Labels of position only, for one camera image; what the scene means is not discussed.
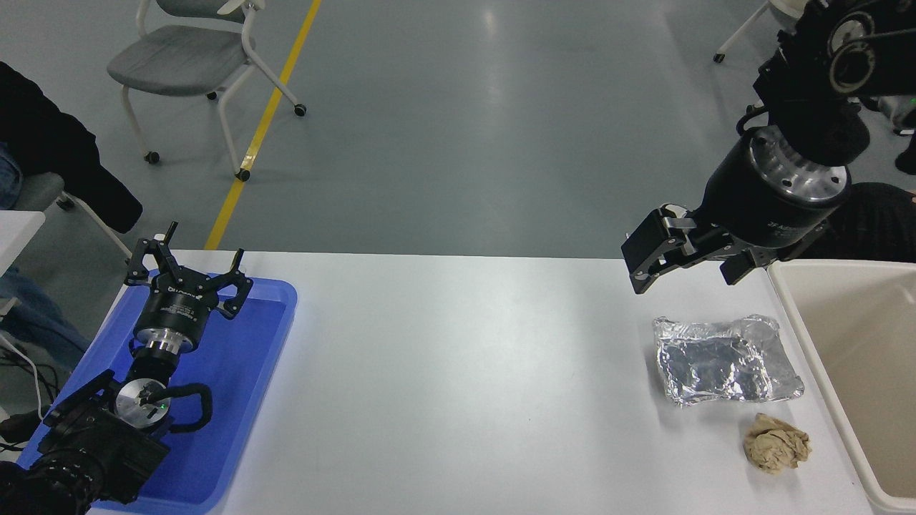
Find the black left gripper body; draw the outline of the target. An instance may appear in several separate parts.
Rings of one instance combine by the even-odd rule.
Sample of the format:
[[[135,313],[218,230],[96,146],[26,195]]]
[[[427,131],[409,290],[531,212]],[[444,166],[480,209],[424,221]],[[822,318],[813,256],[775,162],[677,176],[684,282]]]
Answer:
[[[152,278],[150,296],[138,318],[138,332],[144,330],[176,330],[187,338],[200,338],[218,295],[206,285],[210,276],[184,270],[181,283],[169,273]]]

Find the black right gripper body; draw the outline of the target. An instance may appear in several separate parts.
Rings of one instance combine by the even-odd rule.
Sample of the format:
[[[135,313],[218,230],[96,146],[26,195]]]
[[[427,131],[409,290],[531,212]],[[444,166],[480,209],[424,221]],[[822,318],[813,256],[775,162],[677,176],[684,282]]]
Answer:
[[[754,247],[783,248],[848,195],[847,167],[805,159],[784,139],[743,139],[710,176],[696,218]]]

